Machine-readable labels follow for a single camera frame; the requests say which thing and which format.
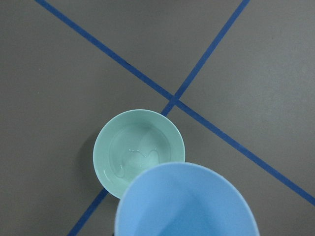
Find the light blue plastic cup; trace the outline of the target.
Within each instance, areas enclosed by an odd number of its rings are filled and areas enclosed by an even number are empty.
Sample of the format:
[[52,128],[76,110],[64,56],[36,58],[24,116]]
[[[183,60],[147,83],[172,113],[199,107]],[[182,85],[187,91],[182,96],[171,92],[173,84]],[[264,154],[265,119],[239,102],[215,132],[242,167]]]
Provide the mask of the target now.
[[241,193],[227,179],[192,163],[158,165],[139,175],[121,198],[117,236],[257,236]]

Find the light green bowl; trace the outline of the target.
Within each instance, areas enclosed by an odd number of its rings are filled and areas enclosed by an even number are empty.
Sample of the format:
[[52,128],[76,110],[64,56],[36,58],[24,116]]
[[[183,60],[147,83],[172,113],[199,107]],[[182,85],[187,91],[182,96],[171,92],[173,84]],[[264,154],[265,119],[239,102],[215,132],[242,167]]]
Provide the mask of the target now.
[[95,174],[120,199],[142,172],[168,162],[184,162],[183,137],[175,124],[155,111],[135,109],[110,119],[93,149]]

